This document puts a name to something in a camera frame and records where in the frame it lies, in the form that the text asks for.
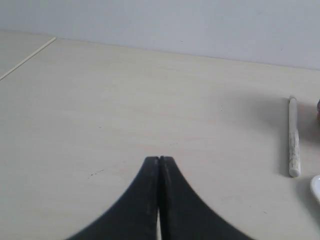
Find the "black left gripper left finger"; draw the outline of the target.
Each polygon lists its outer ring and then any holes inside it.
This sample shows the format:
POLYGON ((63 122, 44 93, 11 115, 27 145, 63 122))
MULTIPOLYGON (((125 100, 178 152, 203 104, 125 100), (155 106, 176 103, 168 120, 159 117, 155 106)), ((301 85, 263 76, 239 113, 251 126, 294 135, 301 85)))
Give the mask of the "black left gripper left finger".
POLYGON ((156 240, 159 158, 148 156, 123 195, 71 240, 156 240))

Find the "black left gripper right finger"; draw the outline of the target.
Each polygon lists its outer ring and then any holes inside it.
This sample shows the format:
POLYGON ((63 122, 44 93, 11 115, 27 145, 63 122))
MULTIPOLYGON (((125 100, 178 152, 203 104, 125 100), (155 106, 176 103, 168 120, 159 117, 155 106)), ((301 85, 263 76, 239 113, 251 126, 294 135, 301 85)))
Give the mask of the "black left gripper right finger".
POLYGON ((249 240, 192 189, 173 157, 159 158, 158 208, 163 240, 249 240))

